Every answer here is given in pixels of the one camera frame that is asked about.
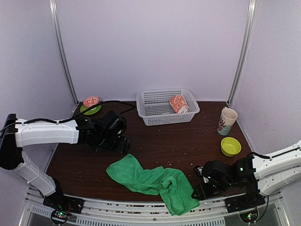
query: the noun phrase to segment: basket rim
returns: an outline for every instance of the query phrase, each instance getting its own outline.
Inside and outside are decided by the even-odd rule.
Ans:
[[[158,91],[172,91],[172,90],[180,90],[180,91],[186,91],[186,92],[188,92],[188,94],[192,97],[192,102],[193,102],[194,106],[196,107],[196,110],[193,111],[193,112],[187,112],[187,113],[181,113],[181,114],[171,113],[171,114],[166,114],[166,115],[158,114],[158,115],[149,115],[149,116],[141,114],[141,112],[140,112],[141,105],[140,105],[140,102],[138,101],[138,97],[139,97],[139,95],[141,93],[145,93],[145,92],[158,92]],[[185,88],[178,88],[178,89],[153,89],[153,90],[139,91],[136,94],[136,105],[137,105],[138,115],[141,118],[158,118],[158,117],[169,117],[169,116],[176,116],[176,115],[177,116],[182,116],[182,115],[184,116],[184,115],[197,114],[197,113],[200,112],[199,105],[198,105],[197,101],[195,100],[193,94],[190,92],[189,89],[185,89]]]

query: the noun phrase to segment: green towel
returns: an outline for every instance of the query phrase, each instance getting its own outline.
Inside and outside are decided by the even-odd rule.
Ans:
[[[142,194],[161,195],[172,215],[182,215],[199,206],[192,199],[193,189],[178,169],[163,168],[143,169],[138,160],[131,154],[107,168],[109,176],[130,189]]]

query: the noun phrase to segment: table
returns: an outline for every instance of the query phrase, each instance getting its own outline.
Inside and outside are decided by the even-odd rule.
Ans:
[[[202,166],[210,160],[233,164],[246,157],[251,150],[237,123],[229,137],[240,141],[241,153],[235,157],[226,157],[221,153],[220,142],[224,137],[217,133],[216,128],[226,103],[198,102],[198,105],[200,112],[189,123],[148,127],[136,110],[125,113],[127,130],[124,136],[131,139],[128,153],[134,155],[144,169],[163,166],[183,171],[193,188],[201,181],[193,172],[195,165]],[[118,103],[105,104],[91,118],[102,117],[109,110],[119,113],[127,108]],[[65,194],[116,201],[162,201],[160,196],[133,193],[107,175],[107,167],[124,155],[100,152],[93,156],[91,152],[87,145],[58,145],[47,174],[58,179]]]

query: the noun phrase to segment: green plate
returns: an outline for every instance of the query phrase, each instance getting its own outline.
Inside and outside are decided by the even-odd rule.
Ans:
[[[90,111],[87,111],[86,113],[84,113],[84,115],[92,115],[92,114],[95,114],[96,112],[98,112],[100,109],[102,108],[101,105],[95,107],[95,108],[92,108]],[[83,112],[85,110],[87,110],[88,108],[84,105],[82,105],[80,107],[80,112]]]

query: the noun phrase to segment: mug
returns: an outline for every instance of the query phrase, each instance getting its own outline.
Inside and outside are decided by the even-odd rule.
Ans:
[[[231,108],[224,107],[221,113],[220,121],[218,122],[217,132],[223,136],[228,135],[237,117],[238,115],[236,111]]]

